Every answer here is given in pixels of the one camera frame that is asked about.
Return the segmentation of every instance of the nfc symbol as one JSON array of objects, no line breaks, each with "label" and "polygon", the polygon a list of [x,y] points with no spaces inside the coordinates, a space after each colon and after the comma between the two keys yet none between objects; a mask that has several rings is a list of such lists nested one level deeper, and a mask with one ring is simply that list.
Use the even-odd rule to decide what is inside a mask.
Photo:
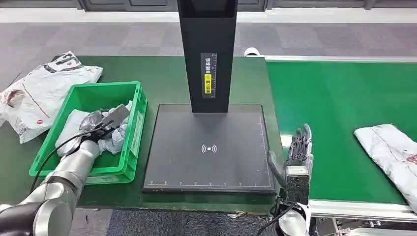
[{"label": "nfc symbol", "polygon": [[212,151],[213,153],[216,153],[217,152],[216,144],[213,144],[213,146],[211,146],[211,147],[207,147],[205,144],[203,144],[201,146],[201,152],[206,153],[207,151]]}]

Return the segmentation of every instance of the black cable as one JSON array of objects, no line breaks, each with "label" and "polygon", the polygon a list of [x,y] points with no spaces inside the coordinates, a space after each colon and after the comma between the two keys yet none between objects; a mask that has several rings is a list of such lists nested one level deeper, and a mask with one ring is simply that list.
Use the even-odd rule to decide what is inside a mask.
[{"label": "black cable", "polygon": [[92,130],[90,130],[90,131],[86,131],[86,132],[84,132],[84,133],[81,133],[81,134],[77,134],[77,135],[74,135],[73,137],[71,137],[71,138],[69,138],[68,140],[66,140],[65,142],[63,142],[61,145],[59,145],[58,147],[56,147],[46,158],[45,158],[45,160],[43,160],[43,162],[42,162],[42,165],[39,167],[39,170],[38,170],[38,172],[36,173],[36,176],[35,176],[35,179],[33,180],[33,182],[32,182],[32,186],[30,187],[30,192],[29,192],[29,194],[31,194],[32,192],[33,192],[33,190],[34,190],[34,188],[35,188],[35,185],[36,185],[36,181],[38,180],[38,178],[39,178],[39,175],[40,175],[40,172],[42,171],[42,169],[43,169],[43,167],[45,166],[45,164],[48,162],[48,160],[49,160],[49,158],[51,158],[51,156],[58,150],[58,149],[60,149],[61,147],[63,147],[65,144],[67,144],[69,141],[71,141],[71,140],[73,140],[73,139],[76,139],[76,138],[78,138],[78,137],[81,137],[81,136],[84,136],[84,135],[86,135],[86,134],[90,134],[90,133],[92,133],[92,132],[95,132],[95,131],[97,131],[97,130],[100,130],[100,129],[102,129],[102,128],[104,128],[104,127],[106,127],[107,125],[109,125],[110,123],[112,123],[112,120],[111,120],[111,122],[109,122],[108,124],[105,124],[105,125],[103,125],[103,126],[100,126],[99,128],[96,128],[96,129],[92,129]]},{"label": "black cable", "polygon": [[279,204],[279,201],[280,200],[281,200],[281,197],[275,198],[275,204],[269,210],[270,215],[272,215],[273,217],[276,217],[277,216],[278,204]]},{"label": "black cable", "polygon": [[264,224],[256,233],[256,236],[260,236],[261,233],[268,228],[268,226],[272,225],[273,223],[275,223],[277,220],[279,220],[279,218],[281,218],[283,215],[285,215],[288,211],[290,211],[297,203],[292,203],[287,209],[283,210],[277,217],[273,218],[271,221],[267,222],[266,224]]}]

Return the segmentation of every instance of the sticker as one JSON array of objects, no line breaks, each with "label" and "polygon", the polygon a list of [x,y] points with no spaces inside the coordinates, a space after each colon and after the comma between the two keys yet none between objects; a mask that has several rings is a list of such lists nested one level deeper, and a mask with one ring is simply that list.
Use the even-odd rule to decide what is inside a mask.
[{"label": "sticker", "polygon": [[204,75],[205,94],[211,94],[211,75]]},{"label": "sticker", "polygon": [[140,112],[138,112],[138,118],[136,119],[136,125],[135,125],[135,134],[133,135],[132,145],[130,146],[130,150],[132,151],[132,153],[135,156],[139,155],[139,153],[138,153],[139,145],[140,145],[139,129],[140,129],[140,126],[141,126],[141,120],[142,120],[142,114]]},{"label": "sticker", "polygon": [[113,182],[118,181],[115,175],[108,175],[108,176],[92,176],[88,177],[86,183],[103,183],[103,182]]},{"label": "sticker", "polygon": [[201,53],[203,98],[216,98],[217,53]]}]

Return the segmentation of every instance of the green conveyor belt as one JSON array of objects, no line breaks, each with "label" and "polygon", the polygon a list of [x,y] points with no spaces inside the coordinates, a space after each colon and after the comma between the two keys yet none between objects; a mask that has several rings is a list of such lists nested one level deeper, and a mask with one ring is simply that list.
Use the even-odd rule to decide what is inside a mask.
[{"label": "green conveyor belt", "polygon": [[311,126],[312,199],[405,202],[353,131],[392,123],[417,141],[417,64],[270,61],[267,68],[281,135]]}]

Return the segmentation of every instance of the white baseboard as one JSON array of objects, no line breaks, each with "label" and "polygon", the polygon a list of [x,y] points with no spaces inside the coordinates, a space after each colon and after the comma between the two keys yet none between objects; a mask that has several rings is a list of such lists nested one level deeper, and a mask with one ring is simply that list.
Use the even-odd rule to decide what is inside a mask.
[{"label": "white baseboard", "polygon": [[[85,12],[75,8],[0,8],[11,22],[179,22],[176,12]],[[417,23],[417,9],[274,8],[239,12],[238,23]]]}]

